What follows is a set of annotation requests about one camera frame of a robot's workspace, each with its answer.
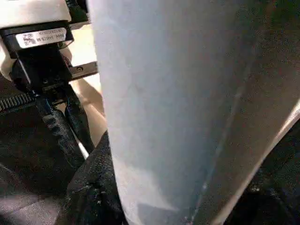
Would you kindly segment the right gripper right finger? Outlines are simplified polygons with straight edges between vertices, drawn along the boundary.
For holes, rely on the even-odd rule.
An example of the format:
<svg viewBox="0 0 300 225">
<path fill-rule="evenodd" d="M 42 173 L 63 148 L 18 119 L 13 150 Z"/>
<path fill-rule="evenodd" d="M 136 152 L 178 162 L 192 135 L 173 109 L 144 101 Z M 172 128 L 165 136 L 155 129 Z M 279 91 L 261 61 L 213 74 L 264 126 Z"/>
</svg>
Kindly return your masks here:
<svg viewBox="0 0 300 225">
<path fill-rule="evenodd" d="M 266 157 L 231 212 L 233 225 L 300 223 L 300 123 Z"/>
</svg>

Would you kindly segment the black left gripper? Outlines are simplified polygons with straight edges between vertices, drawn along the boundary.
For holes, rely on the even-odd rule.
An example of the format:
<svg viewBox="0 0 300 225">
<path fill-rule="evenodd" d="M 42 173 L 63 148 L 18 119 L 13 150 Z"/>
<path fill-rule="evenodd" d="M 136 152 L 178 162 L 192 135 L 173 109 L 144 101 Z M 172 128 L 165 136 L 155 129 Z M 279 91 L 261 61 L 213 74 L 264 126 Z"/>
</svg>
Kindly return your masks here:
<svg viewBox="0 0 300 225">
<path fill-rule="evenodd" d="M 77 66 L 64 50 L 74 41 L 67 22 L 46 22 L 0 30 L 0 39 L 12 60 L 8 77 L 20 95 L 3 98 L 2 111 L 41 104 L 41 117 L 65 156 L 88 156 L 94 150 L 87 114 L 70 86 L 98 73 L 96 62 Z M 64 111 L 55 105 L 65 103 Z"/>
</svg>

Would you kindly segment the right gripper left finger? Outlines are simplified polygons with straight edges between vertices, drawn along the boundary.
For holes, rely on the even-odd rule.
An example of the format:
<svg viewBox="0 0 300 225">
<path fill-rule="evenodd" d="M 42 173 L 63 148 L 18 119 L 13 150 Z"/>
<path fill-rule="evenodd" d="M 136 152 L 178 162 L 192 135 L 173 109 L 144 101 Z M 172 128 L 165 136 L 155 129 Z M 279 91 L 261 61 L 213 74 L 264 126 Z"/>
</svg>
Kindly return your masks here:
<svg viewBox="0 0 300 225">
<path fill-rule="evenodd" d="M 67 187 L 60 224 L 121 225 L 124 221 L 109 136 L 104 132 Z"/>
</svg>

